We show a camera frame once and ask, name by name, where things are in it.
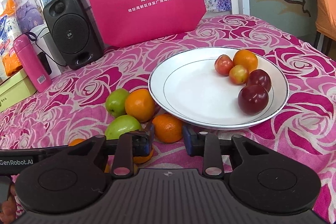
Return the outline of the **dark red plum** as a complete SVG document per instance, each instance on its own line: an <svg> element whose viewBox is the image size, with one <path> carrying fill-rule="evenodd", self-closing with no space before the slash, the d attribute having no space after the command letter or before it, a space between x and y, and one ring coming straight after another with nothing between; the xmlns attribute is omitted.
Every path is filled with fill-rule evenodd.
<svg viewBox="0 0 336 224"><path fill-rule="evenodd" d="M248 115L256 115L262 112L268 102L268 92L261 85L245 86L238 95L238 106Z"/></svg>
<svg viewBox="0 0 336 224"><path fill-rule="evenodd" d="M248 81L246 86L251 85L260 85L262 86L267 92L270 92L272 87L272 81L268 73L262 69L256 69L249 74Z"/></svg>

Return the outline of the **red yellow small fruit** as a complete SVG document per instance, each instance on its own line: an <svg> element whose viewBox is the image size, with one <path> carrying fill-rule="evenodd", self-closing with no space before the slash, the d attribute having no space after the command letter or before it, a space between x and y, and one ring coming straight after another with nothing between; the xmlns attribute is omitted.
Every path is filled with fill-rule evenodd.
<svg viewBox="0 0 336 224"><path fill-rule="evenodd" d="M229 72L230 81L235 85L244 85L249 78L249 71L242 65L235 65Z"/></svg>

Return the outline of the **large front orange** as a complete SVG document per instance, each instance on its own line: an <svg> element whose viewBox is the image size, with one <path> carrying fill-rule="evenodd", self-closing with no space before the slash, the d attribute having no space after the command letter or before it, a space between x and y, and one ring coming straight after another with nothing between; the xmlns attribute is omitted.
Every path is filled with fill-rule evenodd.
<svg viewBox="0 0 336 224"><path fill-rule="evenodd" d="M242 65L249 72L257 69L259 61L257 56L249 50L238 50L233 58L234 65Z"/></svg>

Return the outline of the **red tomato-like fruit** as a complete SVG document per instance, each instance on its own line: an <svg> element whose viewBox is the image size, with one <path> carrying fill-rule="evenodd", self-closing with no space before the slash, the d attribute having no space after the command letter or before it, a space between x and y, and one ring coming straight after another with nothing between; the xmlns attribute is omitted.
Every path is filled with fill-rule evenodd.
<svg viewBox="0 0 336 224"><path fill-rule="evenodd" d="M215 61L215 70L222 76L228 76L234 63L228 55L220 55Z"/></svg>

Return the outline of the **yellow orange mandarin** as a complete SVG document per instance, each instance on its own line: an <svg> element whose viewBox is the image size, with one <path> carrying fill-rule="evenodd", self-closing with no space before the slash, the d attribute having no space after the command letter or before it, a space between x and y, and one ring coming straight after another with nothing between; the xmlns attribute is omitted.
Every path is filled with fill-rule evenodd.
<svg viewBox="0 0 336 224"><path fill-rule="evenodd" d="M68 145L69 146L75 146L75 145L80 144L80 143L82 143L84 141L85 141L85 139L78 138L78 139L74 139L73 141L71 141Z"/></svg>

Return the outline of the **light green cardboard box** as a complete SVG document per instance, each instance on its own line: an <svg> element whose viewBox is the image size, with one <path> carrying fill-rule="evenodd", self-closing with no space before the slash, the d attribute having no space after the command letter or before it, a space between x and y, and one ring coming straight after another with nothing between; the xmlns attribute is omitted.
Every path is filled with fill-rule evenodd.
<svg viewBox="0 0 336 224"><path fill-rule="evenodd" d="M0 111L3 112L18 102L32 96L37 90L24 69L1 83Z"/></svg>

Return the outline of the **green apple near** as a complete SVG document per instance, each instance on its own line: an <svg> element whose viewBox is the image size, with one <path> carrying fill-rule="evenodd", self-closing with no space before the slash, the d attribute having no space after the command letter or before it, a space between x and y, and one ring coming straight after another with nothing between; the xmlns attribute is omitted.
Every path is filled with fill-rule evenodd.
<svg viewBox="0 0 336 224"><path fill-rule="evenodd" d="M115 118L105 130L107 140L118 139L122 134L131 131L141 131L142 125L133 116L122 115Z"/></svg>

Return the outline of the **green apple far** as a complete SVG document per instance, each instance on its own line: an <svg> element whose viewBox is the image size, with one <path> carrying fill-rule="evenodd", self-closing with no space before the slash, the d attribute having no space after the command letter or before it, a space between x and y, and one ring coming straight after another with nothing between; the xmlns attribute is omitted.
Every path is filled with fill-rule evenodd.
<svg viewBox="0 0 336 224"><path fill-rule="evenodd" d="M125 101L129 94L130 93L123 88L116 89L109 94L105 101L105 108L107 112L114 118L125 115Z"/></svg>

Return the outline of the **orange beside far apple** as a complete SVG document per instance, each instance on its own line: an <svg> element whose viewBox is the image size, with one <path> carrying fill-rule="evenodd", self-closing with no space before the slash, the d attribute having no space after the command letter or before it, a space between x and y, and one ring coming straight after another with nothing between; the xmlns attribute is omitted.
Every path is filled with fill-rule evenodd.
<svg viewBox="0 0 336 224"><path fill-rule="evenodd" d="M139 122L147 122L155 113L155 101L147 89L137 89L126 98L125 111Z"/></svg>

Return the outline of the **orange under plate edge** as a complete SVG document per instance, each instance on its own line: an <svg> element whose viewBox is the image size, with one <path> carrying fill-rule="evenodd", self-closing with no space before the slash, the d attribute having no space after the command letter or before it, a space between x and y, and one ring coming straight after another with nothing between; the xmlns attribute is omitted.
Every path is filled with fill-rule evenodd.
<svg viewBox="0 0 336 224"><path fill-rule="evenodd" d="M183 138L183 122L170 114L158 115L152 123L156 138L163 143L175 143Z"/></svg>

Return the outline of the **pink thermos bottle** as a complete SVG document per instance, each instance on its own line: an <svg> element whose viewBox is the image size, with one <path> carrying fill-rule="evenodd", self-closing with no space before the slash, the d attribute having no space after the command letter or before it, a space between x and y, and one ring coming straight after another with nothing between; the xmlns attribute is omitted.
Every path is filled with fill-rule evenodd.
<svg viewBox="0 0 336 224"><path fill-rule="evenodd" d="M36 41L36 34L26 32L15 39L13 48L34 87L42 93L52 84L52 81L33 48L31 42Z"/></svg>

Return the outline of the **white ceramic plate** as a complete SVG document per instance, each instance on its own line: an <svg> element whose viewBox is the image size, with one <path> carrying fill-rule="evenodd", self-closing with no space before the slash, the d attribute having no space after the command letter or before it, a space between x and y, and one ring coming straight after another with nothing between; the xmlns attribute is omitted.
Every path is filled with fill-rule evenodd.
<svg viewBox="0 0 336 224"><path fill-rule="evenodd" d="M289 83L272 62L258 56L258 67L270 76L269 102L256 115L238 106L241 85L221 76L214 64L220 55L234 57L237 49L195 48L179 52L160 63L150 74L148 89L161 108L177 118L215 130L238 130L261 124L277 115L289 98Z"/></svg>

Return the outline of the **white box behind bottle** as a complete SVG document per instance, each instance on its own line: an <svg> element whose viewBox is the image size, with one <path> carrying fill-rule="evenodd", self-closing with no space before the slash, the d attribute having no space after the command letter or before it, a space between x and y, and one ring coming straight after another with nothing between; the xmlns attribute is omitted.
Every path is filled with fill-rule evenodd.
<svg viewBox="0 0 336 224"><path fill-rule="evenodd" d="M54 79L61 75L67 64L55 45L47 25L36 26L31 32L37 36L37 41L31 44L50 78Z"/></svg>

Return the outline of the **orange white snack bag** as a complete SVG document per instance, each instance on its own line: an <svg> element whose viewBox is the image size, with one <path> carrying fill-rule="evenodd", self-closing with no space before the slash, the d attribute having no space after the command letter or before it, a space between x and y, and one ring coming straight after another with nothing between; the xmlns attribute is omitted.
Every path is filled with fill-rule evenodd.
<svg viewBox="0 0 336 224"><path fill-rule="evenodd" d="M14 50L15 39L21 36L16 18L14 0L7 0L4 12L1 14L1 59L7 77L11 77L22 69L21 62Z"/></svg>

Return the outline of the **black speaker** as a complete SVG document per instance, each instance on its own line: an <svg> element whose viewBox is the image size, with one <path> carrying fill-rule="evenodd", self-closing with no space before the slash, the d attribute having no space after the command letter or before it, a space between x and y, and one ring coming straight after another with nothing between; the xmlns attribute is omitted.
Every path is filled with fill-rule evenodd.
<svg viewBox="0 0 336 224"><path fill-rule="evenodd" d="M81 0L52 0L43 15L66 64L77 70L100 59L104 52Z"/></svg>

